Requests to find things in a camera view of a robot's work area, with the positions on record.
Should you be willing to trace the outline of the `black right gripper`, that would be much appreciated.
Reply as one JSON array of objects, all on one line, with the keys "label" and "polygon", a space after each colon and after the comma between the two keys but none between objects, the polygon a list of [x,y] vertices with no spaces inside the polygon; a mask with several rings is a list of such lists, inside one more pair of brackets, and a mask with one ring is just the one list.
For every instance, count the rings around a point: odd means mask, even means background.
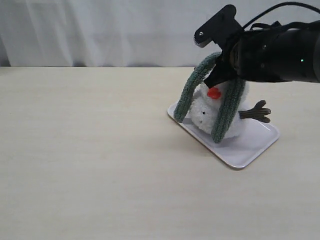
[{"label": "black right gripper", "polygon": [[205,58],[203,64],[211,67],[203,83],[213,88],[238,78],[250,82],[276,82],[278,77],[266,63],[269,31],[247,31],[233,46],[228,59],[220,57]]}]

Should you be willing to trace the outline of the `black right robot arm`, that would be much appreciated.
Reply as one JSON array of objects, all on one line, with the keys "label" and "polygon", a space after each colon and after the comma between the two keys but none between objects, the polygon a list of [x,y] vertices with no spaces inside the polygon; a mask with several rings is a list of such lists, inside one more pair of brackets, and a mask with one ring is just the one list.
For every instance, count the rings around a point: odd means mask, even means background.
[{"label": "black right robot arm", "polygon": [[320,22],[291,22],[246,31],[204,80],[208,88],[234,79],[257,83],[320,81]]}]

